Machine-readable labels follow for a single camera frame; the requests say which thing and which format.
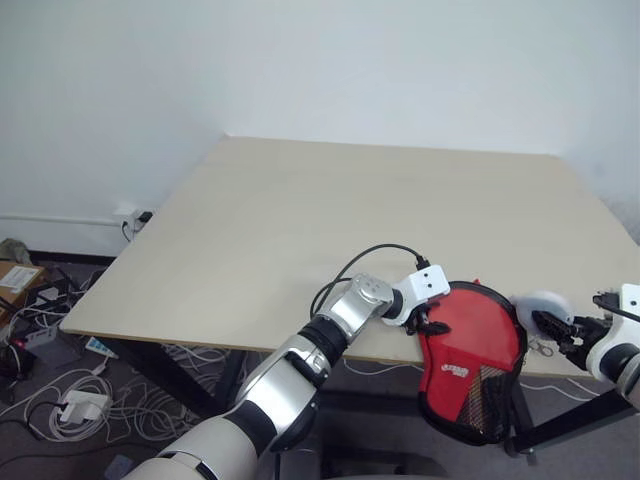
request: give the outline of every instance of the black mesh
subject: black mesh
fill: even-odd
[[[508,426],[508,418],[504,414],[508,385],[509,375],[506,372],[498,368],[481,367],[472,381],[456,423],[470,428],[488,442],[499,442]]]

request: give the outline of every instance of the wooden table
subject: wooden table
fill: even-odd
[[[408,245],[449,280],[505,296],[536,289],[599,315],[591,296],[640,280],[620,223],[558,158],[255,138],[220,142],[62,328],[99,337],[272,350],[355,254]],[[394,282],[413,258],[358,263]],[[415,338],[380,322],[351,357],[421,362]],[[525,373],[584,375],[530,353]]]

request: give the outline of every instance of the white wall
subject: white wall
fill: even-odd
[[[638,15],[636,0],[5,0],[0,216],[155,207],[226,131],[558,154],[640,241]],[[0,220],[3,235],[124,245],[114,227]]]

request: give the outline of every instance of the power adapter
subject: power adapter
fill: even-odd
[[[60,421],[82,423],[84,420],[97,420],[111,406],[111,399],[99,393],[71,390],[64,397],[64,409],[60,410]]]

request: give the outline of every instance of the cardboard box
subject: cardboard box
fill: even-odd
[[[43,267],[0,261],[0,297],[16,308],[22,308],[29,288],[44,280]],[[0,305],[0,326],[11,319],[11,312]]]

